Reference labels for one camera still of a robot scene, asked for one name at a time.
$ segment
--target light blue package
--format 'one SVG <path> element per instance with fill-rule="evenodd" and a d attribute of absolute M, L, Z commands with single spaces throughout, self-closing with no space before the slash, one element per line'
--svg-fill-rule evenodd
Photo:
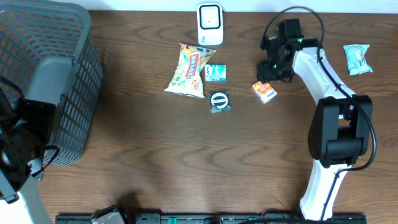
<path fill-rule="evenodd" d="M 226 81 L 226 65 L 205 65 L 205 80 L 208 82 Z"/>
<path fill-rule="evenodd" d="M 351 44 L 343 47 L 347 56 L 349 75 L 373 72 L 365 59 L 365 53 L 369 46 L 369 44 Z"/>

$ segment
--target gray plastic basket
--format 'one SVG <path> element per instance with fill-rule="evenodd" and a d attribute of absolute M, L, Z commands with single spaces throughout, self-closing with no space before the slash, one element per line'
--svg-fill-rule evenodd
<path fill-rule="evenodd" d="M 103 69 L 88 36 L 91 18 L 76 4 L 46 0 L 0 2 L 0 73 L 30 100 L 57 105 L 49 144 L 68 165 L 83 154 Z M 18 93 L 0 85 L 13 102 Z M 46 152 L 48 162 L 55 151 Z"/>

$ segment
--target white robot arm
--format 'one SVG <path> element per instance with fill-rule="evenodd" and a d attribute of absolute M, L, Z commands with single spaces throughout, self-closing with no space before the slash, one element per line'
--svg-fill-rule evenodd
<path fill-rule="evenodd" d="M 348 88 L 339 78 L 337 73 L 330 66 L 326 59 L 325 51 L 321 49 L 320 55 L 322 62 L 328 69 L 330 75 L 348 94 L 355 95 L 354 91 Z M 320 99 L 334 97 L 336 99 L 346 98 L 340 91 L 336 90 L 334 84 L 327 77 L 319 62 L 317 60 L 317 48 L 307 47 L 295 53 L 293 60 L 294 72 L 303 80 L 308 90 L 310 91 L 315 103 L 318 104 Z M 350 168 L 347 164 L 331 165 L 329 168 L 324 168 L 319 160 L 313 160 L 312 173 L 308 183 L 307 191 L 300 200 L 300 208 L 305 219 L 320 220 L 324 203 L 331 189 L 335 173 L 340 169 Z M 324 220 L 331 218 L 333 202 L 337 196 L 338 189 L 343 181 L 346 172 L 340 174 L 333 189 L 330 201 L 326 207 Z"/>
<path fill-rule="evenodd" d="M 44 209 L 33 177 L 28 177 L 20 191 L 18 191 L 18 197 L 18 201 L 10 204 L 5 200 L 0 200 L 1 223 L 53 223 Z"/>
<path fill-rule="evenodd" d="M 317 105 L 308 133 L 313 169 L 300 208 L 307 220 L 327 220 L 332 217 L 333 202 L 345 170 L 368 148 L 369 129 L 358 108 L 352 105 L 352 98 L 369 117 L 371 100 L 368 96 L 356 96 L 341 81 L 326 59 L 325 51 L 318 49 L 319 41 L 303 38 L 298 19 L 282 21 L 277 26 L 277 37 L 268 38 L 266 31 L 260 48 L 267 50 L 268 59 L 257 65 L 257 79 L 264 83 L 289 78 L 289 82 L 297 74 Z M 340 127 L 339 119 L 351 122 Z"/>

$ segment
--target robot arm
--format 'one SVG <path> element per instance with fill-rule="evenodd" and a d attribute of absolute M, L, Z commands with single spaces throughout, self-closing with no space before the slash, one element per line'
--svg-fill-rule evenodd
<path fill-rule="evenodd" d="M 330 66 L 323 49 L 321 49 L 320 55 L 322 57 L 323 64 L 336 82 L 339 83 L 348 94 L 351 96 L 355 95 L 354 91 L 348 88 L 343 81 L 341 81 L 339 76 Z M 340 91 L 336 90 L 334 84 L 332 84 L 321 66 L 319 66 L 316 47 L 307 47 L 296 52 L 293 60 L 293 70 L 303 80 L 316 104 L 318 104 L 320 99 L 328 97 L 336 99 L 346 98 Z M 324 203 L 326 202 L 329 190 L 331 189 L 335 174 L 338 170 L 345 168 L 351 168 L 351 166 L 347 164 L 337 164 L 331 165 L 329 168 L 324 168 L 319 160 L 313 160 L 313 167 L 307 191 L 300 200 L 300 209 L 305 219 L 321 219 Z M 337 179 L 331 198 L 326 207 L 323 220 L 327 220 L 333 215 L 333 202 L 335 201 L 338 189 L 346 173 L 347 172 L 342 172 L 339 179 Z"/>
<path fill-rule="evenodd" d="M 318 62 L 319 42 L 316 38 L 303 38 L 298 19 L 282 21 L 278 36 L 264 36 L 261 49 L 267 50 L 268 59 L 257 66 L 257 79 L 291 81 L 297 74 L 311 93 L 317 109 L 308 133 L 308 147 L 313 157 L 313 168 L 307 191 L 300 201 L 302 214 L 307 220 L 321 220 L 326 199 L 333 186 L 336 172 L 350 168 L 358 156 L 366 153 L 369 131 L 364 118 L 358 113 L 326 75 Z M 331 77 L 371 117 L 372 103 L 368 96 L 356 96 L 333 70 L 320 49 L 320 57 Z M 351 121 L 348 126 L 339 126 L 338 120 Z M 336 183 L 326 205 L 323 220 L 331 218 L 333 202 L 346 172 L 336 177 Z"/>
<path fill-rule="evenodd" d="M 53 223 L 35 181 L 43 179 L 54 113 L 55 105 L 23 97 L 13 109 L 0 89 L 1 223 Z"/>

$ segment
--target snack package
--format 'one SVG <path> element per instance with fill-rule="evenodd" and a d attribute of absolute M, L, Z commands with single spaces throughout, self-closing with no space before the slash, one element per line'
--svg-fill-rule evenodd
<path fill-rule="evenodd" d="M 205 65 L 205 80 L 208 82 L 226 81 L 226 65 Z"/>
<path fill-rule="evenodd" d="M 231 102 L 229 100 L 228 91 L 210 93 L 209 99 L 212 113 L 231 110 Z"/>
<path fill-rule="evenodd" d="M 262 84 L 261 81 L 253 84 L 251 89 L 260 98 L 262 103 L 268 103 L 271 99 L 273 99 L 273 97 L 278 94 L 269 83 Z"/>
<path fill-rule="evenodd" d="M 216 50 L 181 44 L 180 59 L 174 77 L 164 91 L 204 98 L 200 71 Z"/>
<path fill-rule="evenodd" d="M 351 44 L 343 47 L 347 56 L 349 75 L 373 72 L 365 60 L 365 53 L 369 46 L 369 44 Z"/>

